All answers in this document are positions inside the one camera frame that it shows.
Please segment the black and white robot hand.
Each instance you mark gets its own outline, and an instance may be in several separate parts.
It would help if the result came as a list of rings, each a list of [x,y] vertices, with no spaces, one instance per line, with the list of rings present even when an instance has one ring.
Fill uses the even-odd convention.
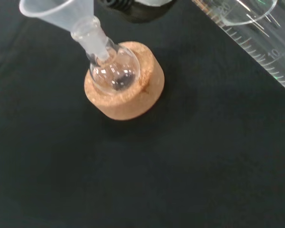
[[[148,23],[165,15],[176,0],[99,0],[101,6],[119,14],[126,21]]]

